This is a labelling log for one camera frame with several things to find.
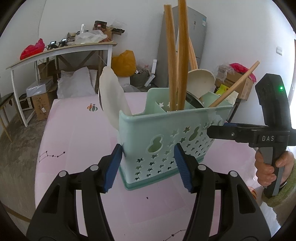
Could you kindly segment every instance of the pink plastic bag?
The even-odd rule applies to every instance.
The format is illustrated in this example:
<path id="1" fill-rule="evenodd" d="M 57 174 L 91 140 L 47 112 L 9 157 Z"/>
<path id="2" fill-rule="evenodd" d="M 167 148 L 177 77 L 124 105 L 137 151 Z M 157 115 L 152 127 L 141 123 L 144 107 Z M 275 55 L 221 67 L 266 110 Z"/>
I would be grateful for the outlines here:
<path id="1" fill-rule="evenodd" d="M 35 45 L 29 45 L 24 49 L 22 54 L 20 55 L 20 60 L 23 60 L 25 58 L 28 58 L 32 55 L 38 54 L 43 52 L 45 48 L 45 44 L 42 39 L 39 39 L 39 41 Z"/>
<path id="2" fill-rule="evenodd" d="M 233 63 L 233 64 L 230 64 L 230 66 L 232 68 L 234 68 L 234 70 L 238 73 L 245 73 L 247 72 L 249 69 L 247 69 L 245 66 L 241 65 L 241 64 L 238 64 L 238 63 Z M 249 78 L 255 83 L 257 80 L 256 80 L 256 77 L 254 74 L 250 74 Z"/>

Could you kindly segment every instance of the silver screw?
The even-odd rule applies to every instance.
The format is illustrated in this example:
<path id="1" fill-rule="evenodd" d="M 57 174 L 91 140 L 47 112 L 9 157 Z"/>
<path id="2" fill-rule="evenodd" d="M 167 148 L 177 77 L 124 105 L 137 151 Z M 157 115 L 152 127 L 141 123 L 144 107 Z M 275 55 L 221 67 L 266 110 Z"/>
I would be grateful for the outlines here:
<path id="1" fill-rule="evenodd" d="M 66 171 L 59 172 L 59 176 L 60 177 L 64 177 L 65 175 L 67 175 L 67 172 Z"/>
<path id="2" fill-rule="evenodd" d="M 207 167 L 205 165 L 198 165 L 197 167 L 200 171 L 205 171 L 207 169 Z"/>
<path id="3" fill-rule="evenodd" d="M 237 174 L 237 172 L 235 172 L 235 171 L 231 171 L 231 172 L 230 172 L 230 175 L 231 175 L 232 177 L 237 177 L 238 174 Z"/>
<path id="4" fill-rule="evenodd" d="M 98 170 L 99 169 L 99 166 L 98 165 L 92 165 L 91 166 L 91 170 L 92 171 L 96 171 L 96 170 Z"/>

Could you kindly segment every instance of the green sleeve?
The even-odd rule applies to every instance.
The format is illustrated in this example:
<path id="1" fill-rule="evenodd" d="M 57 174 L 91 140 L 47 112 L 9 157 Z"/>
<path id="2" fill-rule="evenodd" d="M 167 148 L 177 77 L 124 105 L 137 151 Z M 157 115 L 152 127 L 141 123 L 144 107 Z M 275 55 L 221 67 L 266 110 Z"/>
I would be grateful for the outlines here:
<path id="1" fill-rule="evenodd" d="M 262 200 L 270 207 L 276 207 L 285 202 L 296 191 L 296 160 L 294 160 L 294 166 L 292 172 L 287 180 L 286 185 L 281 189 L 278 195 L 267 198 L 262 193 Z"/>

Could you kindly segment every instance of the pink tablecloth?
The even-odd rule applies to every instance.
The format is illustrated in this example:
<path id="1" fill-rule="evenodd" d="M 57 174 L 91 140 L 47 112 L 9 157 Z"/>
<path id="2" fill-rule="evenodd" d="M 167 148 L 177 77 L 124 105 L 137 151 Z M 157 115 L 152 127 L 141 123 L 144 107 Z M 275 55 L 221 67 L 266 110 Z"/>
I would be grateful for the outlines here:
<path id="1" fill-rule="evenodd" d="M 144 110 L 146 93 L 127 93 L 132 113 Z M 94 111 L 88 106 L 95 104 Z M 50 111 L 39 150 L 35 177 L 36 207 L 61 170 L 84 171 L 109 155 L 117 143 L 115 130 L 104 116 L 97 96 L 55 100 Z M 215 140 L 203 164 L 213 171 L 236 170 L 248 186 L 259 184 L 255 178 L 255 151 L 247 144 Z M 112 189 L 102 194 L 102 201 L 115 240 L 182 240 L 187 228 L 195 195 L 183 187 L 180 175 L 128 191 L 117 174 Z M 81 192 L 77 192 L 79 230 L 87 235 Z M 211 234 L 218 228 L 220 208 L 215 205 Z"/>

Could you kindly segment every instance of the light switch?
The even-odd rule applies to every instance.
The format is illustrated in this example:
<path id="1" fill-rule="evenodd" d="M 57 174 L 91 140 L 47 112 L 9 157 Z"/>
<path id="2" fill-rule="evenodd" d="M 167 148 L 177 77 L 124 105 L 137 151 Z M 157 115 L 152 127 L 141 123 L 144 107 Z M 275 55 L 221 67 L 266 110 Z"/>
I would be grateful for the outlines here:
<path id="1" fill-rule="evenodd" d="M 277 47 L 276 48 L 276 52 L 279 54 L 279 55 L 283 55 L 283 49 L 281 47 Z"/>

